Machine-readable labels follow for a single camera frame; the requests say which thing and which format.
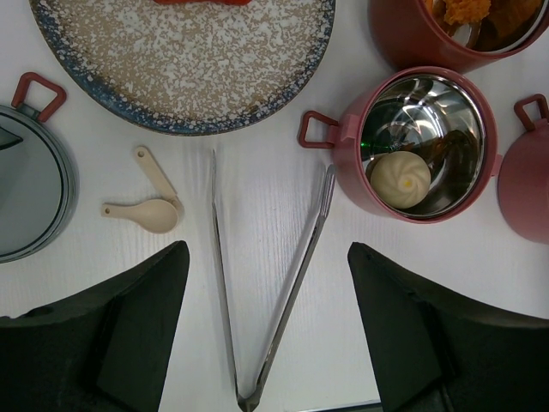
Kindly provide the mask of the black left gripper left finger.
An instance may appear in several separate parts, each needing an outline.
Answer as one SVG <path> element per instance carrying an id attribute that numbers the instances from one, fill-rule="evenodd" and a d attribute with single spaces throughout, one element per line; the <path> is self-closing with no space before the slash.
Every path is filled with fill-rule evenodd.
<path id="1" fill-rule="evenodd" d="M 132 269 L 1 318 L 3 411 L 156 411 L 190 252 L 176 241 Z"/>

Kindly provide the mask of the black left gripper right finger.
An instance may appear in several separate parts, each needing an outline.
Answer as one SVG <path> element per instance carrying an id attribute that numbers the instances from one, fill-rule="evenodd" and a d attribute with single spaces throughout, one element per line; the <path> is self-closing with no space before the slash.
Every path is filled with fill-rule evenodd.
<path id="1" fill-rule="evenodd" d="M 368 245 L 347 260 L 384 410 L 547 410 L 545 319 L 458 294 Z"/>

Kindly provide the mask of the metal tongs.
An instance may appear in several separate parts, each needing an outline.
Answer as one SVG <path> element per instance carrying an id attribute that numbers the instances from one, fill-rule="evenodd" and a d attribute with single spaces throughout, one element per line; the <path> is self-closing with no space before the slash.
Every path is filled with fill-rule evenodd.
<path id="1" fill-rule="evenodd" d="M 320 240 L 335 188 L 322 163 L 305 181 L 239 172 L 212 157 L 211 216 L 220 310 L 237 405 L 261 401 L 288 320 Z"/>

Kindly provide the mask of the white steamed bun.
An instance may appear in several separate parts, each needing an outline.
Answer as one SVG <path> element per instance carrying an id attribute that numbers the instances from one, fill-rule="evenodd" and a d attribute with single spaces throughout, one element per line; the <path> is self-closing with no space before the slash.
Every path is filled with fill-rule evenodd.
<path id="1" fill-rule="evenodd" d="M 419 155 L 397 151 L 379 158 L 371 171 L 370 184 L 390 207 L 409 209 L 427 196 L 431 172 Z"/>

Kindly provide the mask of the pink lunch container with handle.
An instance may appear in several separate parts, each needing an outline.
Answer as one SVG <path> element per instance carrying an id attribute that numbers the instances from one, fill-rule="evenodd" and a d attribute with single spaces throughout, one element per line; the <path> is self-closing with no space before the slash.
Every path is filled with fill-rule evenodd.
<path id="1" fill-rule="evenodd" d="M 506 152 L 498 175 L 498 204 L 517 234 L 548 243 L 548 101 L 534 94 L 514 104 L 525 133 Z"/>

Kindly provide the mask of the dark red lunch container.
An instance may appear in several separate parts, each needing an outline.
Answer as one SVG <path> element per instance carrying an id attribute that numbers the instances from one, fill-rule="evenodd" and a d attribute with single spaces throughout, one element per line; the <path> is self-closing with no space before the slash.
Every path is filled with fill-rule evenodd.
<path id="1" fill-rule="evenodd" d="M 434 65 L 466 73 L 516 55 L 548 29 L 548 2 L 533 26 L 515 43 L 497 51 L 477 51 L 481 22 L 449 25 L 444 1 L 372 1 L 369 26 L 373 43 L 388 64 L 402 70 Z"/>

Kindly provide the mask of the orange shredded food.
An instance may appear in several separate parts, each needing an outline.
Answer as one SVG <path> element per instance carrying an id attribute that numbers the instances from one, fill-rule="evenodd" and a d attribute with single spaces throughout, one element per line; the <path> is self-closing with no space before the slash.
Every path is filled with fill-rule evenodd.
<path id="1" fill-rule="evenodd" d="M 488 16 L 491 0 L 445 0 L 443 20 L 449 25 L 482 21 Z"/>

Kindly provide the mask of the brown shrimp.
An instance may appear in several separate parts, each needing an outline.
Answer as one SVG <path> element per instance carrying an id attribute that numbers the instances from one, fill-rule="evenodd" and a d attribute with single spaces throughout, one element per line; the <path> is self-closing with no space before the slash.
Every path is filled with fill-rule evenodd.
<path id="1" fill-rule="evenodd" d="M 451 178 L 470 179 L 480 154 L 479 144 L 470 132 L 453 130 L 436 139 L 427 152 L 431 179 L 448 174 Z"/>

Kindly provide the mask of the orange fried chicken piece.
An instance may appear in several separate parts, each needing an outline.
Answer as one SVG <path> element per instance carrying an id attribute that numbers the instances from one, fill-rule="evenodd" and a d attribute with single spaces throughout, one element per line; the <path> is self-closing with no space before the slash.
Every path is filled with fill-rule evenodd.
<path id="1" fill-rule="evenodd" d="M 475 49 L 494 52 L 518 41 L 533 26 L 542 4 L 537 0 L 491 1 Z"/>

